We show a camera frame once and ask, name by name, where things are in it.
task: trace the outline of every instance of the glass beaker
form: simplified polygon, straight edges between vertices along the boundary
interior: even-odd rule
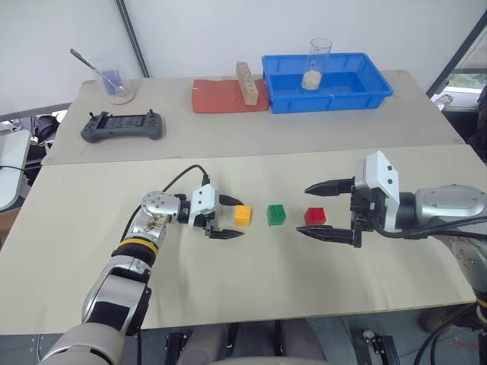
[[[301,81],[303,89],[317,90],[320,87],[331,50],[331,40],[326,38],[313,38],[311,40],[310,51],[304,63],[303,80]]]
[[[135,96],[130,80],[117,62],[103,60],[97,62],[98,70],[93,71],[98,84],[112,104],[125,104]]]

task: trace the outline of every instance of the white wall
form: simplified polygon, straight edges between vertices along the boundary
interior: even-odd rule
[[[16,0],[0,5],[0,115],[71,101],[92,78],[69,48],[102,50],[138,76],[111,0]],[[232,75],[236,61],[307,52],[366,52],[427,90],[485,11],[485,0],[126,0],[153,77]]]
[[[1,0],[0,45],[0,115],[73,101],[94,76],[70,48],[118,55],[140,77],[111,0]]]

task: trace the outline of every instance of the yellow cube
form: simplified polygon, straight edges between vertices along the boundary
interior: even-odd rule
[[[235,225],[249,226],[250,225],[250,207],[247,205],[237,205],[235,209]]]

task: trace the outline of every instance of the red mat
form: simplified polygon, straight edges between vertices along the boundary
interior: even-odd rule
[[[195,80],[191,100],[196,113],[261,112],[269,108],[269,94],[265,81],[256,80],[259,90],[257,105],[246,105],[238,80]]]

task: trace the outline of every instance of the beige tabletop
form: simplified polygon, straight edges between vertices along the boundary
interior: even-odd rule
[[[364,233],[363,247],[313,240],[296,231],[308,207],[328,224],[349,227],[349,196],[304,189],[351,177],[375,150],[255,157],[172,159],[44,166],[0,252],[0,334],[64,332],[144,194],[191,163],[207,169],[220,193],[252,206],[249,227],[233,240],[199,228],[168,227],[154,264],[144,327],[326,316],[410,309],[474,300],[447,247],[434,238],[391,240]],[[458,183],[485,189],[485,165],[467,145],[384,149],[401,191]],[[191,193],[192,171],[172,193]],[[282,226],[268,227],[269,204],[283,204]],[[223,207],[220,228],[233,225]]]
[[[135,99],[109,104],[94,81],[85,82],[43,164],[160,160],[341,151],[360,148],[462,144],[463,140],[407,71],[383,71],[394,89],[378,109],[320,113],[197,114],[193,78],[144,79]],[[164,137],[123,137],[89,144],[80,131],[88,113],[146,114],[165,118]]]

